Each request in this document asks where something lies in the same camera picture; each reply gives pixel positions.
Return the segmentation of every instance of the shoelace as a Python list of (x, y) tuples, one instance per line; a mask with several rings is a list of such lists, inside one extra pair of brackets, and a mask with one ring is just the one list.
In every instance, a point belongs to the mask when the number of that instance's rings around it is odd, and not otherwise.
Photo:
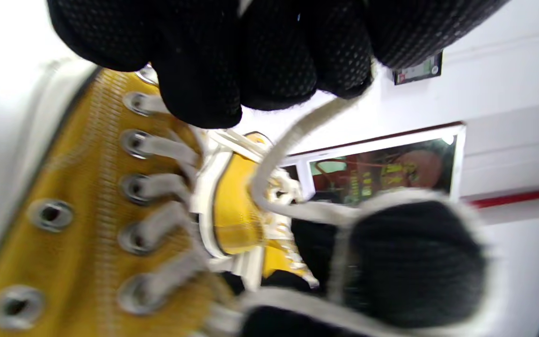
[[(161, 98), (154, 95), (131, 92), (124, 97), (124, 104), (142, 115), (169, 113)], [(189, 127), (192, 128), (201, 148), (204, 148), (199, 130)], [(169, 138), (165, 138), (129, 130), (124, 139), (124, 147), (129, 147), (133, 154), (143, 158), (152, 155), (173, 158), (188, 182), (194, 185), (198, 173), (195, 164), (199, 156), (175, 132), (170, 130)], [(182, 176), (171, 173), (137, 176), (133, 177), (127, 186), (128, 193), (140, 201), (167, 195), (174, 195), (178, 200), (167, 202), (145, 220), (129, 227), (124, 235), (126, 246), (135, 248), (136, 253), (145, 254), (156, 249), (162, 244), (163, 238), (179, 226), (184, 228), (190, 237), (197, 236), (197, 229), (188, 211), (192, 193)], [(208, 270), (207, 254), (203, 246), (196, 239), (191, 241), (191, 250), (172, 258), (156, 271), (137, 275), (122, 285), (118, 299), (124, 310), (137, 315), (149, 314), (160, 307), (176, 288), (201, 271)]]
[[(300, 185), (298, 182), (288, 178), (289, 188), (295, 189), (300, 196)], [(281, 205), (290, 205), (293, 201), (293, 193), (285, 193), (279, 197), (276, 197), (277, 188), (270, 191), (268, 200), (272, 202), (280, 203)], [(268, 240), (275, 240), (280, 244), (282, 250), (286, 252), (286, 258), (291, 260), (290, 267), (295, 271), (302, 271), (301, 277), (312, 287), (319, 286), (319, 281), (313, 276), (306, 263), (303, 262), (301, 255), (298, 252), (297, 245), (295, 244), (295, 237), (292, 234), (290, 219), (287, 216), (270, 213), (270, 220), (264, 224), (265, 237)]]

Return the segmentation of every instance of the black glove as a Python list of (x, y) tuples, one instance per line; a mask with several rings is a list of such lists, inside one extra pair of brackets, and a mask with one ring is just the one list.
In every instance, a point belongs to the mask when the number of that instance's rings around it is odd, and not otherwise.
[(202, 128), (228, 128), (241, 104), (285, 109), (316, 90), (353, 98), (372, 57), (415, 66), (508, 0), (47, 0), (75, 53), (118, 71), (148, 62), (164, 103)]

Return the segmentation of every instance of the eyelet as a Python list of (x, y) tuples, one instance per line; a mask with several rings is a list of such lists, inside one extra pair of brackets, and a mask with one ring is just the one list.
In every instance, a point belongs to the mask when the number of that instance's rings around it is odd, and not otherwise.
[(122, 147), (129, 155), (135, 158), (145, 159), (150, 154), (139, 150), (139, 147), (143, 145), (143, 141), (148, 137), (151, 137), (151, 135), (141, 130), (126, 130), (122, 133)]
[(155, 72), (155, 69), (150, 64), (147, 64), (143, 69), (137, 71), (137, 76), (143, 82), (148, 83), (150, 85), (157, 85), (159, 82), (157, 73)]
[(144, 299), (143, 287), (146, 285), (151, 274), (139, 274), (129, 278), (118, 290), (118, 304), (131, 314), (144, 316), (150, 315), (165, 303), (165, 299), (147, 302)]
[(32, 224), (53, 233), (62, 232), (73, 219), (72, 208), (61, 200), (39, 201), (30, 213)]
[(43, 313), (45, 296), (30, 286), (11, 286), (0, 295), (0, 328), (28, 330)]
[(138, 223), (130, 224), (118, 234), (118, 243), (125, 251), (137, 256), (145, 256), (156, 247), (146, 247), (143, 238), (138, 234)]
[(152, 198), (146, 198), (140, 195), (143, 190), (142, 181), (148, 179), (145, 175), (130, 175), (122, 178), (120, 186), (128, 200), (137, 205), (147, 205)]
[(124, 96), (124, 99), (122, 101), (124, 102), (124, 105), (128, 109), (130, 109), (133, 113), (136, 113), (137, 115), (149, 117), (151, 116), (151, 111), (147, 111), (145, 109), (141, 109), (143, 106), (143, 100), (147, 96), (145, 94), (142, 94), (140, 92), (130, 92)]

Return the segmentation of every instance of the gloved hand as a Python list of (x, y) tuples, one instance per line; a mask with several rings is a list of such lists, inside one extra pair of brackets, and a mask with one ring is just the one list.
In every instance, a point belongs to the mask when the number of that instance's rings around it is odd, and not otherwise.
[(316, 90), (359, 96), (371, 62), (415, 66), (508, 0), (47, 0), (75, 53), (118, 71), (148, 62), (167, 108), (228, 128), (241, 105), (286, 109)]

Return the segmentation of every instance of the high-top sneaker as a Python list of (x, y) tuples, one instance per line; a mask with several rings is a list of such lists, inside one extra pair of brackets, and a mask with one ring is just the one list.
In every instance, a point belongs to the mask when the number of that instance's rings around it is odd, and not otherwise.
[[(282, 205), (289, 205), (293, 201), (289, 194), (282, 194), (279, 197), (275, 195), (272, 193), (270, 198)], [(291, 218), (280, 214), (270, 216), (271, 221), (264, 226), (267, 243), (263, 261), (263, 277), (269, 278), (276, 271), (286, 271), (304, 279), (311, 288), (317, 288), (319, 282), (298, 252), (295, 237), (291, 232)]]
[(147, 79), (43, 75), (0, 207), (0, 337), (187, 337), (232, 302), (191, 239), (200, 131)]
[[(209, 131), (206, 136), (208, 156), (192, 211), (210, 255), (218, 263), (232, 260), (227, 269), (243, 276), (250, 288), (259, 285), (262, 269), (264, 276), (276, 269), (296, 271), (315, 286), (297, 254), (291, 220), (259, 209), (250, 196), (249, 182), (271, 141), (259, 132), (242, 136), (233, 130)], [(272, 172), (265, 194), (285, 203), (301, 201), (299, 183), (279, 168)]]

